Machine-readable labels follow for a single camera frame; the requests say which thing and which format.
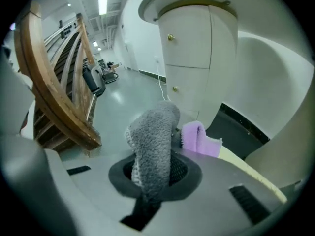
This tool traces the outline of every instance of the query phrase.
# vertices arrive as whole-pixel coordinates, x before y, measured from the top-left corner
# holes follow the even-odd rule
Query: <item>white wall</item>
[[[94,56],[95,56],[95,58],[97,59],[97,61],[99,61],[99,60],[102,59],[100,53],[96,53],[96,54],[94,54]]]
[[[140,19],[138,8],[142,0],[127,0],[118,25],[114,51],[119,62],[125,67],[130,66],[125,42],[133,45],[136,63],[139,70],[157,74],[155,56],[159,60],[160,75],[165,76],[162,44],[158,26]]]
[[[76,17],[67,0],[35,0],[40,4],[44,39],[59,29],[59,20],[64,23]]]
[[[310,86],[314,68],[273,41],[238,33],[236,76],[224,103],[269,138],[292,118]]]
[[[116,55],[115,55],[115,52],[114,50],[112,49],[107,49],[107,50],[104,50],[104,51],[100,51],[99,52],[101,58],[106,62],[113,62],[114,64],[117,64],[119,63]]]

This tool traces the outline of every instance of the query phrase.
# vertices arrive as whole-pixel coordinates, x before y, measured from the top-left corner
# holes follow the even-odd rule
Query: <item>wooden railing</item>
[[[82,21],[49,60],[47,50],[60,40],[66,25],[44,40],[40,5],[34,1],[16,19],[16,55],[36,96],[34,136],[45,148],[62,151],[74,143],[87,150],[101,145],[99,133],[87,122],[93,95],[83,76],[83,58],[94,63]]]

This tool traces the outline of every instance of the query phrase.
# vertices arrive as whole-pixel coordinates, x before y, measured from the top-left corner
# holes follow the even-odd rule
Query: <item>purple cloth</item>
[[[201,122],[192,121],[182,127],[183,148],[191,151],[218,157],[222,140],[212,139],[206,136],[206,130]]]

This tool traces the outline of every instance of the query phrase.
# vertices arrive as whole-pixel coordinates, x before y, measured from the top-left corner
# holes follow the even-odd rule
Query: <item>drain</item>
[[[134,164],[134,160],[132,162],[127,163],[124,168],[124,175],[129,180],[131,180],[131,172],[132,172],[132,166]],[[171,172],[169,176],[169,185],[172,186],[175,183],[178,183],[180,180],[182,180],[188,172],[188,168],[181,160],[177,159],[173,155],[171,156]]]
[[[109,170],[109,180],[123,196],[138,198],[141,188],[131,181],[132,166],[135,155],[114,164]],[[202,179],[200,167],[182,155],[171,154],[171,171],[169,186],[161,194],[163,201],[181,200],[188,197]]]

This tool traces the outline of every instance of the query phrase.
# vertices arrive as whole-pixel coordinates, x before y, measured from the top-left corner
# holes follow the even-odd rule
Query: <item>cabinet door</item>
[[[207,6],[173,9],[161,16],[158,25],[165,64],[209,69],[211,22]]]
[[[167,95],[180,108],[199,111],[205,96],[209,69],[165,66]]]
[[[229,12],[210,6],[212,55],[209,80],[198,121],[207,129],[215,118],[234,78],[237,46],[237,19]]]

